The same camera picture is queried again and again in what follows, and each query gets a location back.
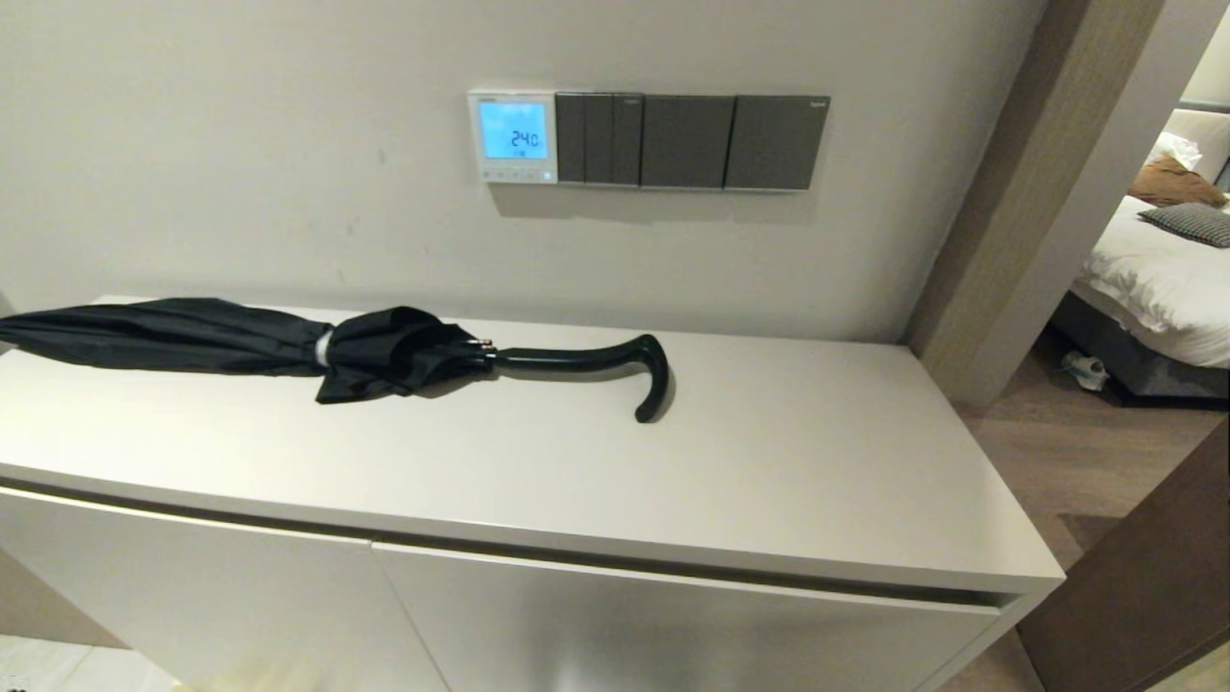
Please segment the white bed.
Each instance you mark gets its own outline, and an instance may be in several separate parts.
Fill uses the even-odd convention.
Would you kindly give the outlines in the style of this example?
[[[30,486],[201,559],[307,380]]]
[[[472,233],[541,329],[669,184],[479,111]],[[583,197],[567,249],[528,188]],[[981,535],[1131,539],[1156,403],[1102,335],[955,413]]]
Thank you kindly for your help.
[[[1165,232],[1132,195],[1082,262],[1070,290],[1148,349],[1230,371],[1230,248]]]

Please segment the beige padded headboard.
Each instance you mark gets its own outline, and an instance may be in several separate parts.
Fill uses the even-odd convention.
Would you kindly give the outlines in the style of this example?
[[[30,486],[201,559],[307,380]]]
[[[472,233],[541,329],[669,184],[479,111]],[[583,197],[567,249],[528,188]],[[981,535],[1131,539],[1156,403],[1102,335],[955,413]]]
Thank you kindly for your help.
[[[1221,177],[1230,162],[1230,107],[1180,104],[1168,116],[1164,132],[1194,143],[1202,154],[1196,172],[1208,183],[1224,186]]]

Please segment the black folded umbrella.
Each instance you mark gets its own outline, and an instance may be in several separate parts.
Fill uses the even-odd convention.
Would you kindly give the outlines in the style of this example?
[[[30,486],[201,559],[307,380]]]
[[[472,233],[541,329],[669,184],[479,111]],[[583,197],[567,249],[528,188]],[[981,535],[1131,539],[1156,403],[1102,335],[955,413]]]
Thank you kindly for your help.
[[[649,372],[649,395],[633,419],[653,422],[672,391],[672,364],[653,334],[601,349],[498,349],[460,324],[405,306],[328,323],[218,297],[84,304],[5,316],[0,343],[111,371],[316,379],[320,406],[412,397],[504,371],[597,374],[641,366]]]

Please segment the white sideboard cabinet body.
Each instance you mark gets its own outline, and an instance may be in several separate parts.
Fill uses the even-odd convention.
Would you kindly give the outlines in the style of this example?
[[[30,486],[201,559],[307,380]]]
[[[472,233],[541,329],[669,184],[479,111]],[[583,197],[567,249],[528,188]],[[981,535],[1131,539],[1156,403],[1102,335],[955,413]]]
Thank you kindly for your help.
[[[320,406],[317,381],[0,356],[0,489],[474,556],[973,605],[1065,574],[903,345],[659,332],[645,368]]]

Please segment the teal white slipper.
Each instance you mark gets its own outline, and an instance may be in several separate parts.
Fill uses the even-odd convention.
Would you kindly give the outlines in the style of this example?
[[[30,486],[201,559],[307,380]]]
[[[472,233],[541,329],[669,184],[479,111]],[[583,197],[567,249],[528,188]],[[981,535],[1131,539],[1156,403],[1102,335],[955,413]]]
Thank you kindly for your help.
[[[1103,391],[1109,381],[1109,372],[1101,359],[1084,355],[1081,352],[1068,352],[1060,359],[1060,368],[1070,374],[1080,388]]]

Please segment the white wall thermostat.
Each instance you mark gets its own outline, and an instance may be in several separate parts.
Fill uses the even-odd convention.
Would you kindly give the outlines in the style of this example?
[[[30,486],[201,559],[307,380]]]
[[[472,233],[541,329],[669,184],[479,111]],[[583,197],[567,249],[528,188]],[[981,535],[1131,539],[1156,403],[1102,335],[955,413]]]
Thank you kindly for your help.
[[[556,93],[471,90],[466,93],[480,183],[556,186]]]

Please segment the grey single rocker switch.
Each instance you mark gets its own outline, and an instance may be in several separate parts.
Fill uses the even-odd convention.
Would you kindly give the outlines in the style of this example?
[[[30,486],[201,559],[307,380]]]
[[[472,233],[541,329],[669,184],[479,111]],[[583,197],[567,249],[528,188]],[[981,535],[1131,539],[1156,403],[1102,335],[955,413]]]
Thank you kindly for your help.
[[[736,96],[724,189],[809,189],[830,106],[829,96]]]
[[[734,111],[733,96],[646,95],[640,186],[724,187]]]

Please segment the white pillow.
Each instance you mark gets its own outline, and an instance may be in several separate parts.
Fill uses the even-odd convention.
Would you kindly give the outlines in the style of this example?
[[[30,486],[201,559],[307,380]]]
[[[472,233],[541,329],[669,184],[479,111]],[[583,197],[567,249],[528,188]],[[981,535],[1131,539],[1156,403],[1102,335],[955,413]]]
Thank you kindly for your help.
[[[1153,163],[1160,159],[1172,159],[1187,170],[1196,170],[1203,155],[1196,141],[1170,132],[1161,132],[1145,159],[1145,163]]]

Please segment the brown pillow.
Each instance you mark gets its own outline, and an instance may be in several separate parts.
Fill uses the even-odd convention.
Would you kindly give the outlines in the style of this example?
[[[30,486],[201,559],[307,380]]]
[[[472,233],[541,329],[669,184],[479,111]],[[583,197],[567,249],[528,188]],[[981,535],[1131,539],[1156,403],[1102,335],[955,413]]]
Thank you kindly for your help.
[[[1168,155],[1145,163],[1125,194],[1159,209],[1182,203],[1203,203],[1220,210],[1230,203],[1230,198],[1216,186]]]

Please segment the striped grey pillow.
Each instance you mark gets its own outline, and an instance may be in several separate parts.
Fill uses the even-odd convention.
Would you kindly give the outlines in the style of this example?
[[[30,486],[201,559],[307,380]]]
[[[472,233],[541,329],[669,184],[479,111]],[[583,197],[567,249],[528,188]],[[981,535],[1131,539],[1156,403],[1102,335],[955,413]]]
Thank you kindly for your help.
[[[1230,214],[1204,203],[1182,203],[1176,206],[1144,210],[1138,213],[1138,218],[1143,222],[1164,229],[1166,234],[1212,248],[1230,250]]]

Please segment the dark grey bed base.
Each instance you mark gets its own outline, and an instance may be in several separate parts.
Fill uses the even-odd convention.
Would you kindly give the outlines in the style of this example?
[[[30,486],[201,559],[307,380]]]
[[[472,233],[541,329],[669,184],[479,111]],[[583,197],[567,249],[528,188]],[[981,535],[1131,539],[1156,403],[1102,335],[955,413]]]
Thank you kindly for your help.
[[[1125,310],[1090,290],[1069,290],[1050,313],[1050,327],[1086,358],[1097,359],[1130,398],[1200,399],[1230,406],[1230,368],[1196,366],[1178,359],[1196,345],[1178,333],[1159,334]]]

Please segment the grey triple rocker switch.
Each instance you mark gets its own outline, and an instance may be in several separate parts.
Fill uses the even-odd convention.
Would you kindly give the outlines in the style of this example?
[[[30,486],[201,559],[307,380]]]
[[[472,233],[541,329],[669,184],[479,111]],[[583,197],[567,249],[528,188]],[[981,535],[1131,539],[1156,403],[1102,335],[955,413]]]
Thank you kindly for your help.
[[[554,93],[558,183],[641,186],[643,106],[643,93]]]

